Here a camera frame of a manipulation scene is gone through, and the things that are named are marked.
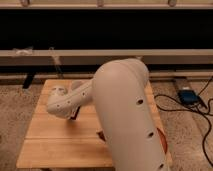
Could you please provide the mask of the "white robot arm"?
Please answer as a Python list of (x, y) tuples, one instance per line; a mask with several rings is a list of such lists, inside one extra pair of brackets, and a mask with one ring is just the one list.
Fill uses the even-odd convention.
[(115, 171), (170, 171), (145, 94), (148, 80), (142, 61), (110, 61), (70, 91), (53, 87), (47, 112), (69, 119), (74, 109), (92, 102)]

